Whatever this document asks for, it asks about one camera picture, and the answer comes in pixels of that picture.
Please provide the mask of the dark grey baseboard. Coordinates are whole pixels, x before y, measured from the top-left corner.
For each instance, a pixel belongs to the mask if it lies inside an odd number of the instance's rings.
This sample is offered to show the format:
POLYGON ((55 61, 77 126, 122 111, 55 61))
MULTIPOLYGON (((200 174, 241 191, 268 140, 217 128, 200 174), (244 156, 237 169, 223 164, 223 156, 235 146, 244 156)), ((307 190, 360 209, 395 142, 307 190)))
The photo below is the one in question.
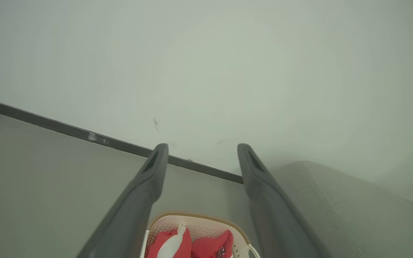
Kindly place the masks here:
MULTIPOLYGON (((13 119, 17 119, 35 126, 48 129, 51 131, 56 131, 61 134, 68 135, 77 139, 86 140, 98 145, 102 145, 108 148, 116 149, 130 154, 135 154, 140 157, 149 157, 152 149, 144 148, 138 145, 133 145, 127 142, 120 141, 111 137, 107 137, 102 134, 97 134, 95 132, 85 130, 82 128, 74 127, 68 124, 64 124, 52 119, 45 118, 27 111, 16 109, 14 107, 1 104, 0 103, 0 114, 8 116, 13 119)), ((236 183, 243 183, 243 178, 241 175, 235 175, 220 169, 208 167, 189 161, 186 159, 181 159, 179 157, 169 156, 168 163, 181 167, 190 169, 192 171, 200 172, 206 175, 211 175, 214 177, 222 178, 236 183)))

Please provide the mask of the red cloth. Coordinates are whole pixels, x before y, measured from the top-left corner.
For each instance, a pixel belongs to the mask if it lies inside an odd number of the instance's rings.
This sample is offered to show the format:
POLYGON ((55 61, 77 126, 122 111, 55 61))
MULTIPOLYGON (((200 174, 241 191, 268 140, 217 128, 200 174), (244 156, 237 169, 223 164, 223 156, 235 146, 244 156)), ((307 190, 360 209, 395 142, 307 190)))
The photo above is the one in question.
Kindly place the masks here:
POLYGON ((230 230, 216 238, 203 237, 192 242, 191 258, 233 258, 234 236, 230 230))
POLYGON ((192 238, 187 227, 180 226, 156 235, 146 258, 191 258, 192 238))

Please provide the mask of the grey fabric sofa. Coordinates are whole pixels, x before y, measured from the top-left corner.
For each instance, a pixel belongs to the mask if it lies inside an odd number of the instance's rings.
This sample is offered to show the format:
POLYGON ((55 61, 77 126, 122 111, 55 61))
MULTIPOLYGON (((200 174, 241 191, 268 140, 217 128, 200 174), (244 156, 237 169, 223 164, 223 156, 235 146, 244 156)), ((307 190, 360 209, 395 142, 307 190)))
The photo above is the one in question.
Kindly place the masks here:
POLYGON ((272 171, 334 258, 413 258, 413 202, 309 161, 272 171))

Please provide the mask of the cream plastic laundry basket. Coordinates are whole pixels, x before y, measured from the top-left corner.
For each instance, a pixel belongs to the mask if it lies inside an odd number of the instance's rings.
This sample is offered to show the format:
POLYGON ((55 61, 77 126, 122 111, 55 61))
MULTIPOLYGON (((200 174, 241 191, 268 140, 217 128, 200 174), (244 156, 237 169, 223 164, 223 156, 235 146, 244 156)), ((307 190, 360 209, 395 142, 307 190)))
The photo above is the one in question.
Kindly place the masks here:
POLYGON ((261 258, 244 231, 233 222, 186 212, 168 212, 156 217, 146 230, 140 258, 146 258, 148 248, 158 233, 171 231, 180 226, 187 227, 192 242, 203 237, 216 238, 230 230, 234 236, 233 258, 261 258))

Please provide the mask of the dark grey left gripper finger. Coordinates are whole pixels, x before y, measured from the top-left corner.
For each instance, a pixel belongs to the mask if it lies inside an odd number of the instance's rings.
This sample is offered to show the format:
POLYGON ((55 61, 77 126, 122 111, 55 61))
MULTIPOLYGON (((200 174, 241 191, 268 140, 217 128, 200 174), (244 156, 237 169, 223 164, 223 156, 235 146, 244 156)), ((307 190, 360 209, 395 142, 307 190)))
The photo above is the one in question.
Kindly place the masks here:
POLYGON ((155 147, 77 258, 139 258, 152 205, 160 198, 167 171, 169 147, 155 147))
POLYGON ((238 159, 263 258, 331 258, 328 248, 250 145, 238 159))

